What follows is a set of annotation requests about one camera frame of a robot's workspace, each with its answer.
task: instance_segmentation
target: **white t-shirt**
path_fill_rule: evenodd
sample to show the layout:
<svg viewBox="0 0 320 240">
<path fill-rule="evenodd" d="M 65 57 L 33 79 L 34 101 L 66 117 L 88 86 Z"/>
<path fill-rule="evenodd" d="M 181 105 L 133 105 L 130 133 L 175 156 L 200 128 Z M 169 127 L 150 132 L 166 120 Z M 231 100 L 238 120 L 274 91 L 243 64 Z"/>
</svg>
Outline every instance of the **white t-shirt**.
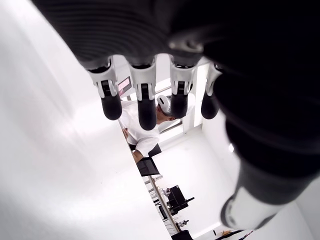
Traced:
<svg viewBox="0 0 320 240">
<path fill-rule="evenodd" d="M 122 101 L 122 115 L 119 123 L 122 129 L 128 128 L 129 136 L 126 139 L 129 144 L 136 145 L 143 157 L 147 157 L 148 153 L 154 149 L 160 139 L 158 127 L 147 131 L 144 130 L 139 123 L 138 103 L 137 101 Z"/>
</svg>

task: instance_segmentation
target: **white headset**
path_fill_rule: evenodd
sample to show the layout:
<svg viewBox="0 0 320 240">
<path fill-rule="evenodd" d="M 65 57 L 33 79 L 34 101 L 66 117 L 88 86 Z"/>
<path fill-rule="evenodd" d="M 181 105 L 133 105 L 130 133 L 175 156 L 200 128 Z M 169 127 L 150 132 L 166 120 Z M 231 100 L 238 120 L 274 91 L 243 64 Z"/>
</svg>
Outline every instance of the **white headset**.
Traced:
<svg viewBox="0 0 320 240">
<path fill-rule="evenodd" d="M 172 116 L 171 115 L 171 108 L 170 108 L 171 101 L 167 96 L 160 95 L 157 97 L 156 101 L 158 102 L 158 105 L 160 106 L 164 115 L 166 115 L 168 117 Z"/>
</svg>

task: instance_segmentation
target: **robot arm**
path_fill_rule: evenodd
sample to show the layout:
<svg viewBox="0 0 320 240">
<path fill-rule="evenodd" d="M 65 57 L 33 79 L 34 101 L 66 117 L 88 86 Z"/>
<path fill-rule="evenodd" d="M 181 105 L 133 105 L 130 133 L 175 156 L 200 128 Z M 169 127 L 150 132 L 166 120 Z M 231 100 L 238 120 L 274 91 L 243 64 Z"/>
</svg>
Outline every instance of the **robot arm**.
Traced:
<svg viewBox="0 0 320 240">
<path fill-rule="evenodd" d="M 122 113 L 113 55 L 130 64 L 146 130 L 156 124 L 157 54 L 172 56 L 177 118 L 186 113 L 199 59 L 222 67 L 209 67 L 201 112 L 207 119 L 218 107 L 224 112 L 241 160 L 235 194 L 221 211 L 226 226 L 260 228 L 319 175 L 319 17 L 276 18 L 271 10 L 257 18 L 244 1 L 215 1 L 214 15 L 205 0 L 33 2 L 89 72 L 109 119 Z"/>
</svg>

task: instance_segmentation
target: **man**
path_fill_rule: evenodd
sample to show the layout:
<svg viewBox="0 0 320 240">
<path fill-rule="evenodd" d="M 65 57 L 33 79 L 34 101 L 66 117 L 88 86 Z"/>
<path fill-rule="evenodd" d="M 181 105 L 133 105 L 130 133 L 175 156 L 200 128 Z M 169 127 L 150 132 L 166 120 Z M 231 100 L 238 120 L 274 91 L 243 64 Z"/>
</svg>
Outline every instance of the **man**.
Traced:
<svg viewBox="0 0 320 240">
<path fill-rule="evenodd" d="M 122 101 L 122 115 L 119 118 L 124 137 L 130 145 L 135 146 L 133 152 L 134 161 L 137 163 L 142 158 L 147 157 L 148 153 L 157 145 L 160 139 L 159 125 L 167 121 L 175 120 L 175 117 L 171 115 L 170 109 L 170 96 L 160 95 L 156 101 L 156 126 L 154 129 L 147 131 L 144 130 L 139 124 L 138 117 L 138 104 L 137 101 Z M 193 100 L 188 101 L 188 112 L 193 108 Z"/>
</svg>

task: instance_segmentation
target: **white surface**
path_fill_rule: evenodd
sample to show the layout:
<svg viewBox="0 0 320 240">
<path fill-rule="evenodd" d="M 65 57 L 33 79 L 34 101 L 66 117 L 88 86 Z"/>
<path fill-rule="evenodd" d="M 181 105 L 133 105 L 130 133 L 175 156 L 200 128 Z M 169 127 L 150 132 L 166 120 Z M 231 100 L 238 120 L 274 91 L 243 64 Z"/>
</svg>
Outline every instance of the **white surface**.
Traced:
<svg viewBox="0 0 320 240">
<path fill-rule="evenodd" d="M 220 226 L 216 228 L 217 236 L 220 236 L 222 229 L 228 230 Z M 250 231 L 243 231 L 226 238 L 227 240 L 238 240 Z M 197 237 L 195 240 L 214 240 L 217 237 L 213 231 Z M 280 211 L 267 225 L 254 231 L 245 240 L 316 240 L 313 238 L 304 217 L 302 216 L 295 202 L 287 205 Z"/>
<path fill-rule="evenodd" d="M 229 150 L 230 141 L 226 133 L 225 115 L 219 110 L 213 119 L 203 119 L 202 132 L 235 188 L 239 175 L 240 160 L 235 153 L 231 153 Z"/>
<path fill-rule="evenodd" d="M 195 197 L 174 217 L 177 222 L 190 220 L 182 229 L 197 237 L 220 221 L 221 207 L 234 186 L 199 127 L 160 148 L 162 153 L 152 157 L 163 175 L 156 184 L 164 189 L 179 185 L 186 199 Z"/>
<path fill-rule="evenodd" d="M 117 121 L 25 0 L 0 3 L 0 239 L 170 240 Z"/>
<path fill-rule="evenodd" d="M 296 203 L 315 240 L 320 239 L 320 178 L 312 182 L 297 198 Z"/>
</svg>

